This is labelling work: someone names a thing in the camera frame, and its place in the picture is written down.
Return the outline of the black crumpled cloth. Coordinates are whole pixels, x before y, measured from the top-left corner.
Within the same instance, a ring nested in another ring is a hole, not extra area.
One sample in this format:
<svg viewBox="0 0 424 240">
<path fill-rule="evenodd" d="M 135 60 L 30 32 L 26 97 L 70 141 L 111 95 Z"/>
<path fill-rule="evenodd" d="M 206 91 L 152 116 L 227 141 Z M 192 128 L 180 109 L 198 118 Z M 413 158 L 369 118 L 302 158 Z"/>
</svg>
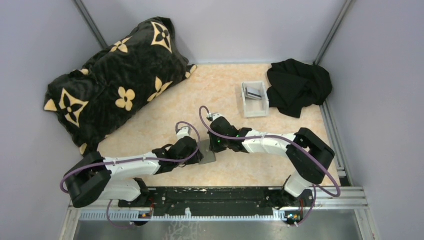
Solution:
<svg viewBox="0 0 424 240">
<path fill-rule="evenodd" d="M 303 108 L 321 106 L 333 91 L 330 73 L 315 64 L 287 59 L 271 64 L 267 71 L 269 106 L 299 119 Z"/>
</svg>

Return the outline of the grey card holder wallet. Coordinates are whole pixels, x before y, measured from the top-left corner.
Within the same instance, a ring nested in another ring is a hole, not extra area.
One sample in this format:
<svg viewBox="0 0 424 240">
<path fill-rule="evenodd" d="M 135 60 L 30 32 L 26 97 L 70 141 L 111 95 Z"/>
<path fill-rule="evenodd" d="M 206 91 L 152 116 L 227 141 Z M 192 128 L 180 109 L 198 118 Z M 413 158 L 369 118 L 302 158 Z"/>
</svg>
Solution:
<svg viewBox="0 0 424 240">
<path fill-rule="evenodd" d="M 215 153 L 210 149 L 211 143 L 209 139 L 200 142 L 199 152 L 203 158 L 199 161 L 200 165 L 210 164 L 217 161 Z"/>
</svg>

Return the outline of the grey cards in tray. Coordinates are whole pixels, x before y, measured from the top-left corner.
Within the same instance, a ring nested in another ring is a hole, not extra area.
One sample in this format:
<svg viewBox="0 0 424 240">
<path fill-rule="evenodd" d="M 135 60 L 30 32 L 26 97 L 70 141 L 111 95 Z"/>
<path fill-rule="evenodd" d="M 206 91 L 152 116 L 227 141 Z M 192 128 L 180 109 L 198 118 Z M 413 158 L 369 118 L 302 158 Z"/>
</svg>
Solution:
<svg viewBox="0 0 424 240">
<path fill-rule="evenodd" d="M 245 87 L 245 96 L 246 98 L 259 101 L 263 98 L 260 90 L 249 86 Z"/>
</svg>

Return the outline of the white plastic card tray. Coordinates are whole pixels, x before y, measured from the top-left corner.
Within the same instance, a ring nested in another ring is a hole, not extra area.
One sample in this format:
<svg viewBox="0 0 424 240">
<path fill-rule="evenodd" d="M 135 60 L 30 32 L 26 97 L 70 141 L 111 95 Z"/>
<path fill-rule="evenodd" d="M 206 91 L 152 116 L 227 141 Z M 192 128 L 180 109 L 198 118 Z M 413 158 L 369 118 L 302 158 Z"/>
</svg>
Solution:
<svg viewBox="0 0 424 240">
<path fill-rule="evenodd" d="M 263 81 L 242 82 L 241 95 L 245 118 L 261 118 L 269 115 L 269 98 Z"/>
</svg>

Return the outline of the aluminium frame rail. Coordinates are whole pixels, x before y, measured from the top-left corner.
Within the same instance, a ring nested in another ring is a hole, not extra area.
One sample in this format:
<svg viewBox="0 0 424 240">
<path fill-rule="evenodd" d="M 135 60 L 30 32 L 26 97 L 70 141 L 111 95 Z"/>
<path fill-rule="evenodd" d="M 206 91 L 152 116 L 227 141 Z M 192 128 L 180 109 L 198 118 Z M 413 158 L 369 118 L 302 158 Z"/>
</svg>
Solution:
<svg viewBox="0 0 424 240">
<path fill-rule="evenodd" d="M 70 203 L 80 210 L 153 212 L 154 216 L 181 216 L 190 210 L 194 216 L 271 215 L 274 211 L 366 209 L 369 204 L 361 187 L 308 188 L 299 197 L 289 197 L 280 187 L 154 187 L 149 194 L 133 202 L 97 200 L 91 204 Z"/>
</svg>

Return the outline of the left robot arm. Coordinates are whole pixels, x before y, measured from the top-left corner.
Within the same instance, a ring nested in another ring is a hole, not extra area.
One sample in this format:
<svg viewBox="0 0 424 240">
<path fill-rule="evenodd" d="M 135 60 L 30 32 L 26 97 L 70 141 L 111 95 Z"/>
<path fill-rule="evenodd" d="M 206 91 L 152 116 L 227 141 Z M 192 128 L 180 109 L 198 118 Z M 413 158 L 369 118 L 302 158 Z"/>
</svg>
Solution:
<svg viewBox="0 0 424 240">
<path fill-rule="evenodd" d="M 204 158 L 193 138 L 184 136 L 151 152 L 132 156 L 104 157 L 98 151 L 87 154 L 62 180 L 75 208 L 98 200 L 118 200 L 144 207 L 150 193 L 142 176 L 172 172 L 177 167 L 199 164 Z"/>
</svg>

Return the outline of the black floral pillow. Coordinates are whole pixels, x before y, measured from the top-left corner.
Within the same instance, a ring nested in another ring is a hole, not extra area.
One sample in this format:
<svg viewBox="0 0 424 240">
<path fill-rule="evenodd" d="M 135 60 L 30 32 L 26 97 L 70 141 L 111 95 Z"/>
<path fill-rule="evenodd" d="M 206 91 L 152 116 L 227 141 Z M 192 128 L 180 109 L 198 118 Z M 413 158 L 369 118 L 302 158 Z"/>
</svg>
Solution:
<svg viewBox="0 0 424 240">
<path fill-rule="evenodd" d="M 81 155 L 197 69 L 176 45 L 169 18 L 153 17 L 48 86 L 44 110 L 56 114 Z"/>
</svg>

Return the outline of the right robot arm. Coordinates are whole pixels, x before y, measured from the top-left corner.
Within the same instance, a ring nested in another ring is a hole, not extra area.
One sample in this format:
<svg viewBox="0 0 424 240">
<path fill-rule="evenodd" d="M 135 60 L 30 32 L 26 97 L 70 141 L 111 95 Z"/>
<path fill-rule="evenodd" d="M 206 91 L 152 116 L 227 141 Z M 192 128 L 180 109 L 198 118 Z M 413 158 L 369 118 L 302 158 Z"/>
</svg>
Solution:
<svg viewBox="0 0 424 240">
<path fill-rule="evenodd" d="M 302 127 L 290 134 L 273 134 L 246 127 L 237 129 L 219 113 L 209 114 L 207 120 L 210 149 L 214 153 L 230 149 L 236 153 L 278 155 L 290 160 L 295 172 L 281 193 L 287 206 L 295 206 L 310 186 L 320 185 L 335 158 L 333 149 L 308 128 Z"/>
</svg>

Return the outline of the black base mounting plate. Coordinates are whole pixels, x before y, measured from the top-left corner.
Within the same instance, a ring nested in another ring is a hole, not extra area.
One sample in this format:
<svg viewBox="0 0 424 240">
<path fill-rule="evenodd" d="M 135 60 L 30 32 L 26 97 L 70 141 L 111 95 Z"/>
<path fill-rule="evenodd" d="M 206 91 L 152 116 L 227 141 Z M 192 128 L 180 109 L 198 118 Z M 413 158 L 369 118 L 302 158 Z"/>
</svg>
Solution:
<svg viewBox="0 0 424 240">
<path fill-rule="evenodd" d="M 119 200 L 120 208 L 152 208 L 154 216 L 182 216 L 189 208 L 194 216 L 270 216 L 274 210 L 310 207 L 313 192 L 299 197 L 283 193 L 281 187 L 155 187 L 138 199 Z"/>
</svg>

